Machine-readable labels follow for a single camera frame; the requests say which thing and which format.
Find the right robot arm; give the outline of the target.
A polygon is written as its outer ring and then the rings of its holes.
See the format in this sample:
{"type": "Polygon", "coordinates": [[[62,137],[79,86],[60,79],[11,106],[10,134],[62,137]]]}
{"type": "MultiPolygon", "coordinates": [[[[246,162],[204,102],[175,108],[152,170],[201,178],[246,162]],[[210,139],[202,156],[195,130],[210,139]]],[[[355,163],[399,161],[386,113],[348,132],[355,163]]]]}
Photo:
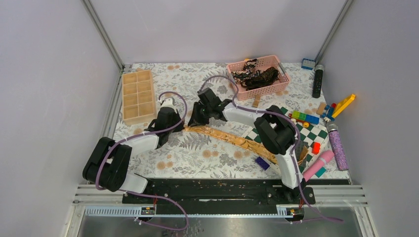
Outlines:
{"type": "Polygon", "coordinates": [[[265,149],[276,157],[282,183],[286,186],[283,190],[284,199],[290,203],[298,202],[303,197],[303,177],[295,155],[299,131],[279,107],[273,105],[267,110],[242,107],[233,100],[221,100],[210,88],[199,91],[198,97],[188,126],[205,126],[213,118],[255,128],[265,149]]]}

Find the wooden compartment tray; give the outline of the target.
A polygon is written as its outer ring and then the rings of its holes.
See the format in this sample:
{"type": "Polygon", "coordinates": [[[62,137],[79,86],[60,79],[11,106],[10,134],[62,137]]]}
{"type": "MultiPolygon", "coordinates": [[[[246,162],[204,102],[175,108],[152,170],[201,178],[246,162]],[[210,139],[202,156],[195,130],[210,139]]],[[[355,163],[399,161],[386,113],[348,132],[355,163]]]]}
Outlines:
{"type": "Polygon", "coordinates": [[[150,70],[122,75],[122,120],[126,125],[157,118],[154,80],[150,70]]]}

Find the yellow patterned tie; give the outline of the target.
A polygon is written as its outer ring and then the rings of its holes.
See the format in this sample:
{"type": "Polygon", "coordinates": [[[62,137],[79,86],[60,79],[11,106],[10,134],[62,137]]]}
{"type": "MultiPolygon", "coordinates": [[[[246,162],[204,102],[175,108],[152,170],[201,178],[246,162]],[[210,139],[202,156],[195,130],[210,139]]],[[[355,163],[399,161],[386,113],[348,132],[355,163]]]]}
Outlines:
{"type": "MultiPolygon", "coordinates": [[[[208,126],[194,126],[194,127],[186,126],[184,127],[184,130],[188,132],[200,133],[200,134],[207,135],[209,137],[230,143],[232,145],[245,149],[248,152],[253,152],[262,158],[266,158],[268,161],[274,164],[278,164],[275,156],[272,153],[270,153],[261,143],[257,143],[256,141],[239,137],[239,136],[236,136],[227,132],[223,132],[214,128],[210,128],[208,126]]],[[[301,151],[296,152],[298,165],[301,165],[306,161],[306,157],[308,156],[308,151],[309,151],[308,146],[303,145],[301,151]]],[[[215,156],[218,153],[215,151],[214,152],[204,151],[203,154],[204,154],[203,155],[204,157],[210,157],[210,156],[215,156]]]]}

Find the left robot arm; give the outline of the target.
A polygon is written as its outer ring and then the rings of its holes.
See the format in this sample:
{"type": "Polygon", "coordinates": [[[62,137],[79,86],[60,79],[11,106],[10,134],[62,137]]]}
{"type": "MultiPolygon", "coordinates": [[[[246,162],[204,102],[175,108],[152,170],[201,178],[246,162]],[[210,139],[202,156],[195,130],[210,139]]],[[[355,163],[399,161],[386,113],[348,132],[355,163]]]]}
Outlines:
{"type": "Polygon", "coordinates": [[[149,202],[153,198],[153,190],[147,186],[145,177],[128,172],[130,158],[160,148],[171,133],[181,131],[183,126],[184,121],[176,109],[162,107],[144,136],[134,136],[119,144],[108,137],[100,138],[83,169],[82,177],[111,192],[128,191],[134,193],[140,202],[149,202]]]}

